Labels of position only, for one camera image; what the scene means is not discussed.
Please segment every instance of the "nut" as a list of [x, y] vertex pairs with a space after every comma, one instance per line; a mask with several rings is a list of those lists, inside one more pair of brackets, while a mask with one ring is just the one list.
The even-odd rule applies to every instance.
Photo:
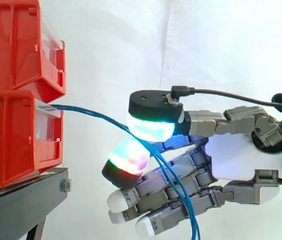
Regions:
[[60, 191], [63, 193], [69, 193], [72, 190], [72, 180], [62, 179], [60, 182]]

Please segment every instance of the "blue wire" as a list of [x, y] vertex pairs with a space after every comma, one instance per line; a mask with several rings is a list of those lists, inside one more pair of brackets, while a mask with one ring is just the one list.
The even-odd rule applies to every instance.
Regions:
[[[140, 143], [153, 155], [153, 157], [156, 159], [157, 163], [160, 165], [160, 168], [165, 176], [165, 178], [167, 179], [167, 181], [169, 182], [169, 184], [172, 186], [172, 188], [174, 189], [174, 191], [177, 193], [177, 195], [180, 197], [181, 201], [185, 204], [188, 214], [189, 214], [189, 219], [192, 225], [192, 240], [196, 240], [196, 234], [198, 235], [198, 239], [201, 239], [200, 236], [200, 230], [195, 218], [195, 212], [194, 212], [194, 208], [193, 205], [191, 203], [191, 199], [189, 194], [187, 193], [182, 181], [180, 180], [180, 178], [175, 174], [175, 172], [172, 170], [172, 168], [169, 166], [169, 164], [166, 162], [166, 160], [163, 158], [163, 156], [158, 152], [157, 149], [155, 149], [151, 144], [149, 144], [147, 141], [144, 141], [142, 139], [137, 138], [133, 133], [131, 133], [131, 131], [128, 129], [127, 126], [117, 122], [116, 120], [101, 114], [99, 112], [95, 112], [92, 110], [88, 110], [82, 107], [77, 107], [77, 106], [70, 106], [70, 105], [52, 105], [53, 107], [60, 109], [60, 110], [66, 110], [66, 111], [73, 111], [73, 112], [78, 112], [78, 113], [82, 113], [82, 114], [86, 114], [92, 117], [96, 117], [96, 118], [101, 118], [104, 119], [110, 123], [112, 123], [113, 125], [119, 127], [120, 129], [126, 131], [127, 133], [129, 133], [131, 136], [133, 136], [134, 138], [136, 138], [138, 141], [140, 141]], [[184, 196], [178, 191], [177, 187], [175, 186], [175, 184], [173, 183], [173, 181], [171, 180], [171, 178], [168, 176], [163, 164], [166, 166], [166, 168], [170, 171], [170, 173], [173, 175], [173, 177], [175, 178], [175, 180], [177, 181], [177, 183], [180, 185], [182, 192], [184, 193]]]

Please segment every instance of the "white backdrop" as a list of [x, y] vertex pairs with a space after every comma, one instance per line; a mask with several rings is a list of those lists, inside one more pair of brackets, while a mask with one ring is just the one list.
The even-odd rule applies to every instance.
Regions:
[[[186, 84], [263, 100], [282, 91], [282, 1], [41, 0], [67, 44], [67, 95], [125, 123], [129, 95]], [[186, 108], [221, 111], [244, 104], [197, 95]], [[274, 116], [281, 118], [273, 109]], [[73, 190], [47, 218], [44, 240], [136, 240], [134, 223], [112, 225], [115, 190], [101, 170], [125, 137], [110, 124], [67, 112], [64, 165]], [[264, 206], [227, 203], [198, 216], [203, 240], [282, 240], [282, 191]], [[157, 240], [189, 240], [184, 221]]]

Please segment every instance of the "red plastic bin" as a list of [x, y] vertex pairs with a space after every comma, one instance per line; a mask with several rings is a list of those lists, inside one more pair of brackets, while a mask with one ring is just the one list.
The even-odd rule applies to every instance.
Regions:
[[45, 103], [65, 95], [65, 44], [39, 0], [0, 0], [0, 90], [17, 89]]
[[30, 91], [0, 91], [0, 188], [62, 163], [62, 114]]

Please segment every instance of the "green light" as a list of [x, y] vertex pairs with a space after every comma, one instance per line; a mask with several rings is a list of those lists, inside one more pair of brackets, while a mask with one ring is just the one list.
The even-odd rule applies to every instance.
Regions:
[[149, 142], [165, 142], [174, 132], [175, 124], [169, 122], [154, 122], [127, 116], [130, 131], [138, 138]]
[[133, 137], [124, 139], [109, 155], [119, 169], [132, 175], [141, 175], [150, 159], [150, 152]]

